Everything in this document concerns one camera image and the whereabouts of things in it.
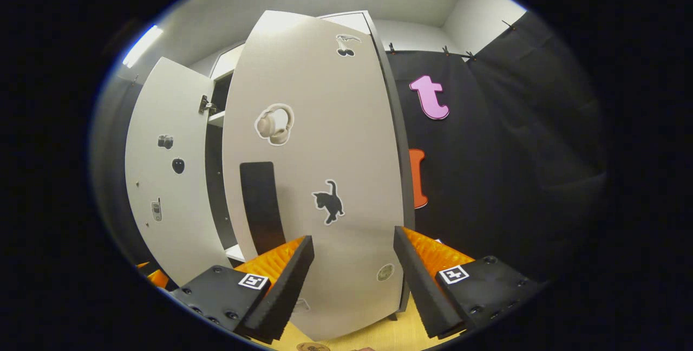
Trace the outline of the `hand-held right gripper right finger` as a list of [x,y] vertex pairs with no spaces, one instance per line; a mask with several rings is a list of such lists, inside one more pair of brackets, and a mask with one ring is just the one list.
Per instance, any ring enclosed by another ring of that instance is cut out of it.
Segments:
[[403,226],[394,229],[394,251],[430,337],[483,331],[542,290],[496,256],[473,259]]

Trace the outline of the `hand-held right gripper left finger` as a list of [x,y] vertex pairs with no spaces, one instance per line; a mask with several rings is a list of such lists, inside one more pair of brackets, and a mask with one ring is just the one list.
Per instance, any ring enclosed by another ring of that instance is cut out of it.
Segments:
[[171,297],[223,331],[272,343],[284,333],[314,257],[305,235],[235,269],[213,265]]

